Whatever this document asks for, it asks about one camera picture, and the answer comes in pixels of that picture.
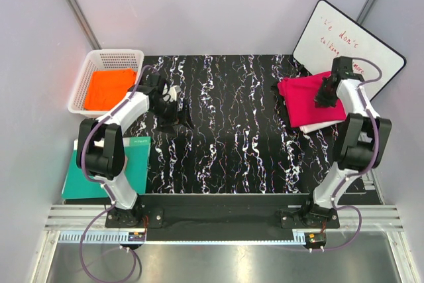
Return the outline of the crimson red t shirt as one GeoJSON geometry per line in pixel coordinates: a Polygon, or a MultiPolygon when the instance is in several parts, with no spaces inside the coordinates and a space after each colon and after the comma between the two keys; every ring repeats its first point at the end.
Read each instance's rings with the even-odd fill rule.
{"type": "Polygon", "coordinates": [[[315,105],[317,95],[324,78],[330,71],[302,78],[284,78],[278,82],[279,94],[286,102],[290,125],[298,128],[326,122],[340,123],[346,119],[345,109],[340,100],[335,107],[318,107],[315,105]]]}

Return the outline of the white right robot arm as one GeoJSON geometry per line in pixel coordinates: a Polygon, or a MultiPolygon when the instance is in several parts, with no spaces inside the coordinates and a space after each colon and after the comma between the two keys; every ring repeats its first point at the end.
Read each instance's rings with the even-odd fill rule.
{"type": "Polygon", "coordinates": [[[378,72],[377,78],[365,80],[354,73],[355,60],[346,56],[334,58],[331,75],[324,78],[315,96],[315,104],[321,108],[334,107],[340,101],[346,119],[333,145],[333,165],[301,208],[300,220],[306,227],[318,228],[337,215],[337,204],[347,188],[380,164],[392,129],[392,122],[375,111],[365,91],[366,84],[380,80],[381,69],[359,58],[378,72]]]}

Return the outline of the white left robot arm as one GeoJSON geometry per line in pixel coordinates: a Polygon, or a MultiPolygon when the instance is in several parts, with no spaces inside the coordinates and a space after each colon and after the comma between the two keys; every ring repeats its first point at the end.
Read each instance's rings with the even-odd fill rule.
{"type": "Polygon", "coordinates": [[[138,194],[125,176],[123,133],[143,114],[156,117],[157,129],[174,134],[174,127],[194,129],[189,105],[180,98],[182,89],[157,73],[137,80],[112,110],[96,119],[80,123],[76,165],[85,179],[98,184],[120,212],[120,220],[128,227],[142,222],[143,211],[136,207],[138,194]]]}

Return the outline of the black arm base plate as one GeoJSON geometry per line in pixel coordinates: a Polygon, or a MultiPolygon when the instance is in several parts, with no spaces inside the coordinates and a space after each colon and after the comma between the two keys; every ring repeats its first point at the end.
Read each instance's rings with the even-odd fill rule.
{"type": "Polygon", "coordinates": [[[259,224],[284,229],[337,229],[338,213],[313,203],[308,194],[218,194],[139,196],[130,210],[114,208],[106,216],[107,228],[163,229],[183,222],[196,225],[259,224]]]}

